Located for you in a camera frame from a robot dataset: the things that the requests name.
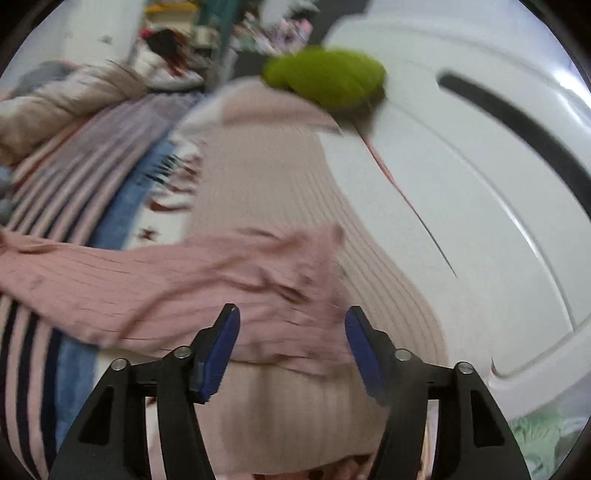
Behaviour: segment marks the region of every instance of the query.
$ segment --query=beige blanket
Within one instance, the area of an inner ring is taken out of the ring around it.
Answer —
[[[0,102],[0,166],[18,164],[76,118],[144,94],[144,82],[135,70],[104,61],[29,96]]]
[[[231,106],[260,102],[241,92]],[[364,228],[336,184],[314,128],[335,127],[327,115],[302,108],[281,123],[253,115],[254,124],[202,130],[182,124],[178,140],[202,148],[191,234],[269,224],[338,223],[345,246],[338,260],[345,283],[375,327],[397,346],[426,362],[447,364],[440,326],[421,293]],[[279,112],[276,118],[288,117]],[[223,115],[228,124],[227,115]],[[219,393],[197,416],[216,473],[295,472],[375,451],[385,426],[384,409],[367,396],[355,367],[318,378],[275,366],[231,362]],[[161,463],[153,478],[164,478]]]

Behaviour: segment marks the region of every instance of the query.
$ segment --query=light green cloth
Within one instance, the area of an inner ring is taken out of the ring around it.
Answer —
[[[386,70],[364,53],[315,46],[270,60],[262,77],[273,88],[338,111],[369,100],[384,85]]]
[[[564,419],[531,414],[510,422],[533,480],[548,480],[556,471],[556,445]]]

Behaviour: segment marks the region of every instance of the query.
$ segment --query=metal screw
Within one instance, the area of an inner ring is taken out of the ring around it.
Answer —
[[[127,368],[127,360],[125,358],[118,358],[117,360],[113,360],[111,363],[111,368],[116,372]]]
[[[399,348],[398,350],[396,350],[396,353],[394,355],[401,362],[407,362],[413,357],[412,353],[408,350],[405,350],[404,348]]]
[[[180,346],[174,351],[174,356],[176,358],[187,358],[193,353],[193,351],[188,346]]]
[[[469,375],[474,372],[474,367],[468,362],[460,362],[457,365],[457,369],[465,375]]]

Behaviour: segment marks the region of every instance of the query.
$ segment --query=pink ribbed fabric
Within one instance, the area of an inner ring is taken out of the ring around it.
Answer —
[[[336,226],[240,229],[106,251],[0,232],[0,290],[70,336],[164,355],[236,303],[232,358],[326,374],[352,362]]]

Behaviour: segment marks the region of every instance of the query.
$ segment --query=pink striped fabric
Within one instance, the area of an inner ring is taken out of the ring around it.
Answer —
[[[127,174],[194,100],[147,95],[79,125],[23,180],[7,229],[84,245]],[[29,163],[34,166],[34,158]],[[0,335],[0,430],[30,474],[46,479],[56,455],[54,396],[63,334],[1,296]]]

